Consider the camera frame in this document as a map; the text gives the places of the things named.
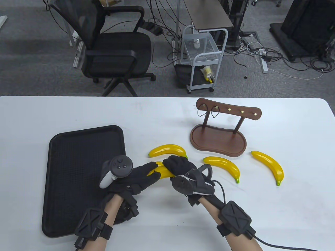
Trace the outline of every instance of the forearm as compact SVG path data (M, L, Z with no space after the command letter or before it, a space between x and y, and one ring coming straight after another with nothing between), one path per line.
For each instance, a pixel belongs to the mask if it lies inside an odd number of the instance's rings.
M114 225L116 214L123 202L123 198L119 195L114 195L113 198L106 204L105 212L108 214L105 223L109 226ZM95 241L88 241L84 251L104 251L106 249L107 240L102 237L98 237Z
M199 202L206 208L215 222L218 225L221 225L222 221L218 218L220 210L208 202L204 197L201 197ZM233 251L263 251L254 238L250 240L243 234L236 236L231 233L226 236L226 240Z

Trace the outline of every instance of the wooden post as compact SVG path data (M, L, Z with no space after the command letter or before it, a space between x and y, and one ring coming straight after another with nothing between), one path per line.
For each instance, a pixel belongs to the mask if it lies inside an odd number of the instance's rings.
M205 115L204 123L202 124L202 128L206 127L209 115L210 115L210 111L207 111Z
M237 133L237 131L238 131L239 128L241 127L241 124L243 123L243 120L244 120L244 117L241 117L240 120L239 120L239 122L237 123L237 125L236 125L234 131L232 132L233 134L236 134L236 133Z

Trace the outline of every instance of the yellow banana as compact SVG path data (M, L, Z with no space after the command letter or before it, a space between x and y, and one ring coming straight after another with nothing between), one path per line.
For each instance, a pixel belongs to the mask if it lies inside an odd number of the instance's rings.
M204 163L210 164L211 166L220 167L230 173L234 177L236 183L240 182L240 170L230 160L220 157L206 157L203 159Z
M158 165L158 167L148 173L148 175L152 174L153 172L159 172L160 179L174 177L174 175L163 165L162 162L158 161L156 162L156 164Z
M174 154L174 155L178 155L178 156L182 156L182 157L186 157L186 151L184 150L184 148L177 146L177 145L162 145L159 147L156 147L154 149L152 149L149 152L149 157L157 157L159 155L162 154Z
M271 170L271 172L274 175L274 178L277 181L277 186L279 186L282 180L284 179L284 171L278 164L278 162L272 159L270 156L258 151L251 151L251 154L256 160L262 162Z

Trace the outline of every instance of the chair armrest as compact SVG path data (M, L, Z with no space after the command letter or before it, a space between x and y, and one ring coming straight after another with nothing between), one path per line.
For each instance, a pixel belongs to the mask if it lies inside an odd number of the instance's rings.
M134 6L111 6L104 7L104 11L106 14L116 13L116 12L139 12L141 13L141 17L138 20L133 32L137 32L143 18L144 18L144 9L142 6L134 5Z
M107 51L95 51L95 50L86 50L86 56L89 57L132 57L137 60L136 53L132 50L107 50Z

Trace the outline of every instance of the white table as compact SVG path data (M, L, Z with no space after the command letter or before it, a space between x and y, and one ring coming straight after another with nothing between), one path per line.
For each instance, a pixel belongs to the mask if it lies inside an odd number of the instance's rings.
M0 245L6 251L74 250L75 236L50 239L41 231L48 144L61 132L115 124L124 132L126 153L135 165L162 144L184 147L196 166L206 156L189 141L202 123L196 98L0 97ZM213 167L227 200L252 218L266 242L333 251L335 247L335 119L321 99L216 98L261 108L258 121L246 119L240 131L247 149L232 160L241 182ZM210 125L233 128L239 117L220 114ZM280 187L248 152L258 150L283 167ZM216 195L222 198L217 187ZM137 196L140 215L115 226L107 250L206 250L229 246L202 206L190 207L168 179ZM264 251L275 250L263 246Z

